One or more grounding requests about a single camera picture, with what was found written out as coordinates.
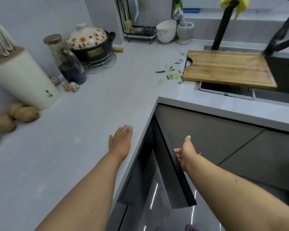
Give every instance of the yellow towel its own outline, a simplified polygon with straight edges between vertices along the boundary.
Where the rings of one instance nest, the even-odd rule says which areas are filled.
[[[230,1],[232,0],[221,0],[221,7],[222,8],[226,8],[229,6],[229,3]],[[239,14],[242,12],[242,11],[245,11],[248,7],[248,4],[249,4],[249,0],[238,0],[240,3],[239,5],[237,6],[237,14],[235,15],[235,19],[238,18]]]

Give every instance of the black pot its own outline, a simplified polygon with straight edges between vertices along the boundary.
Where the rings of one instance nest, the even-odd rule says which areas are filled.
[[[107,40],[105,40],[103,43],[89,49],[80,49],[80,50],[71,49],[71,51],[81,62],[96,62],[103,59],[104,57],[106,57],[108,54],[111,53],[112,42],[116,37],[115,32],[111,33],[108,33],[107,31],[105,32],[107,34]]]

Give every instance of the forearm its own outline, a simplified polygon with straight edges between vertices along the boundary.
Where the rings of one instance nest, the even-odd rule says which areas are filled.
[[[107,153],[48,214],[36,231],[104,231],[119,166],[118,157]]]
[[[289,207],[255,184],[197,154],[187,173],[227,231],[289,230]]]

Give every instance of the white knife block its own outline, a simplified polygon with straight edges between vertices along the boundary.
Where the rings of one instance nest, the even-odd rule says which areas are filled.
[[[29,52],[17,47],[10,56],[0,54],[0,85],[28,106],[44,110],[60,97]]]

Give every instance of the window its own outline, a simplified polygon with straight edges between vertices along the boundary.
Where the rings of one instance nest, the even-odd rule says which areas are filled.
[[[220,0],[182,0],[182,1],[184,8],[209,9],[212,10],[213,12],[220,9]],[[250,0],[247,11],[289,13],[289,0]]]

